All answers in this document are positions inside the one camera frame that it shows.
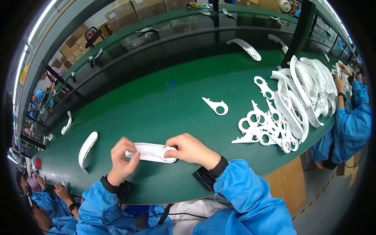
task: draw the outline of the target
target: gray floor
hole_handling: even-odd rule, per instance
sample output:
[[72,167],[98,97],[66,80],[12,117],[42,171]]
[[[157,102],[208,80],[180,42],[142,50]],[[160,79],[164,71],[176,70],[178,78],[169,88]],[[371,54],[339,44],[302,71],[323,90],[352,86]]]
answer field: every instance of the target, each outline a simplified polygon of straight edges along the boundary
[[[355,183],[351,186],[351,188],[348,189],[351,176],[347,178],[343,178],[343,176],[335,176],[333,181],[320,195],[320,197],[293,221],[297,234],[318,235],[333,233],[334,229],[337,227],[350,206],[350,202],[359,187],[362,169],[364,168],[364,164],[366,162],[365,159],[367,157],[366,149],[367,146],[364,147],[364,150],[361,151],[359,156],[359,159],[362,160],[359,163],[359,170]],[[302,154],[300,157],[302,164],[304,164],[305,161],[303,170],[306,170],[304,171],[306,204],[300,210],[298,210],[297,213],[299,213],[317,197],[336,171],[336,169],[332,171],[327,169],[310,170],[316,168],[316,165],[311,158],[310,151],[307,151],[306,156]]]

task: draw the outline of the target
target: red object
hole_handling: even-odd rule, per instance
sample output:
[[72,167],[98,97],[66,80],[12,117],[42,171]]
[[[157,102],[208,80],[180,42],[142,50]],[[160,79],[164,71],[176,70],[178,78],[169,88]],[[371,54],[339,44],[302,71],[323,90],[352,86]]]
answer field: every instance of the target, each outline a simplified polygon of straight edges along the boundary
[[35,158],[35,168],[36,170],[41,169],[41,160],[39,158]]

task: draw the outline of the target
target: worker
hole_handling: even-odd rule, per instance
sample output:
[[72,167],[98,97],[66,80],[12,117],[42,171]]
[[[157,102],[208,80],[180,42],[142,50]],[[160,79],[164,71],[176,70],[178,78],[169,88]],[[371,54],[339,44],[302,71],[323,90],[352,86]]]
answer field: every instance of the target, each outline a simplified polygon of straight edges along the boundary
[[[177,148],[177,151],[167,151],[165,158],[173,157],[200,164],[210,170],[213,176],[216,175],[213,186],[215,193],[223,195],[233,208],[211,210],[205,216],[207,219],[181,224],[185,228],[181,230],[184,233],[177,233],[176,223],[181,219],[173,222],[170,217],[161,215],[165,212],[161,205],[152,205],[149,208],[149,227],[138,234],[296,234],[284,201],[271,197],[268,183],[253,172],[247,161],[235,159],[227,162],[189,134],[173,137],[165,145]],[[126,151],[134,153],[129,162],[124,157]],[[121,189],[123,180],[134,172],[139,158],[140,152],[125,137],[113,147],[112,170],[82,194],[85,201],[79,210],[77,234],[136,233],[136,221],[132,215],[119,208],[117,203],[120,194],[116,192]]]
[[340,65],[341,72],[349,76],[352,85],[354,109],[346,113],[344,106],[344,85],[336,75],[335,85],[338,91],[336,121],[311,148],[312,158],[319,168],[334,169],[338,164],[349,160],[361,150],[371,136],[371,108],[364,67],[361,68],[363,83],[359,83],[346,65]]
[[[32,98],[31,98],[31,103],[32,103],[33,108],[39,109],[42,106],[42,99],[44,98],[44,96],[46,95],[48,90],[49,90],[49,88],[45,88],[44,90],[39,89],[33,94]],[[50,99],[49,108],[47,109],[48,114],[52,111],[52,106],[53,106],[53,100]]]
[[[56,68],[56,67],[51,67],[60,77],[62,77],[64,75],[64,72],[63,70],[59,69],[59,68]],[[52,93],[54,92],[55,90],[55,85],[56,83],[58,82],[57,78],[55,78],[55,76],[53,76],[50,71],[48,70],[44,70],[44,72],[42,73],[42,76],[40,78],[40,80],[44,80],[46,79],[48,80],[50,86],[49,86],[49,90],[48,92],[49,93]]]
[[16,180],[18,183],[18,186],[22,192],[22,195],[29,195],[32,200],[34,200],[38,206],[42,207],[44,212],[52,219],[52,218],[59,218],[64,216],[70,216],[70,212],[67,206],[70,202],[69,200],[63,200],[66,198],[60,198],[55,197],[54,199],[51,198],[51,196],[48,194],[46,190],[46,185],[44,183],[44,180],[42,177],[37,176],[38,184],[40,185],[42,192],[33,192],[32,189],[30,189],[29,183],[26,181],[25,174],[21,174],[17,172],[16,174]]

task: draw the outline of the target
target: brown cardboard box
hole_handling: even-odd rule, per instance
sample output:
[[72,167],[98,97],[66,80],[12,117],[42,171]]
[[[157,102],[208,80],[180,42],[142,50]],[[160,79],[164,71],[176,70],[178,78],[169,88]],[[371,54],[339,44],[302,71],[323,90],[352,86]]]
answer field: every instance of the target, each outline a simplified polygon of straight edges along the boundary
[[279,2],[276,0],[259,0],[259,7],[271,11],[279,11]]
[[252,2],[251,0],[236,0],[236,5],[248,5],[248,6],[255,6],[258,7],[258,4]]
[[166,10],[172,11],[180,8],[185,8],[187,0],[164,0]]
[[75,43],[75,44],[73,44],[73,45],[71,46],[71,50],[72,50],[73,52],[77,51],[77,49],[79,49],[79,48],[80,48],[80,46],[79,46],[77,43]]
[[163,0],[132,0],[139,20],[166,12]]
[[123,2],[113,8],[105,15],[105,18],[115,32],[118,32],[121,28],[130,24],[138,22],[137,15],[133,10],[130,1]]
[[305,182],[300,156],[264,177],[272,197],[282,198],[293,215],[306,201]]
[[74,64],[77,61],[77,58],[74,55],[72,55],[67,60],[69,61],[69,63]]
[[56,67],[56,68],[60,68],[62,65],[62,63],[58,60],[58,59],[55,59],[52,64],[51,64],[51,67]]
[[77,41],[76,43],[81,47],[82,45],[85,47],[85,44],[86,44],[86,38],[82,35]]
[[81,25],[80,27],[78,27],[78,29],[76,29],[73,34],[72,34],[72,37],[73,39],[76,41],[78,40],[82,35],[84,35],[89,29],[86,27],[86,25]]
[[81,58],[82,57],[82,51],[78,48],[77,50],[75,50],[74,52],[73,52],[73,55],[77,58],[77,59],[79,59],[79,58]]

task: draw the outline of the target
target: pile of white plastic parts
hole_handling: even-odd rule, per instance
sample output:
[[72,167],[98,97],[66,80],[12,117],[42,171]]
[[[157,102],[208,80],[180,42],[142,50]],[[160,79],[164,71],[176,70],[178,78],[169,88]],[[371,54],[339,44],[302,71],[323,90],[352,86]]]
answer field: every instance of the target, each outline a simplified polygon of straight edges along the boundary
[[[232,143],[278,144],[285,153],[296,151],[307,138],[309,123],[313,127],[323,126],[318,117],[334,114],[337,96],[334,79],[330,70],[319,60],[304,57],[298,60],[296,56],[292,57],[290,68],[272,71],[270,78],[278,80],[278,90],[275,92],[263,78],[254,78],[269,110],[260,110],[252,100],[253,110],[238,123],[244,136],[237,137]],[[351,92],[350,84],[346,82],[346,91]],[[249,124],[248,129],[243,127],[245,121]]]

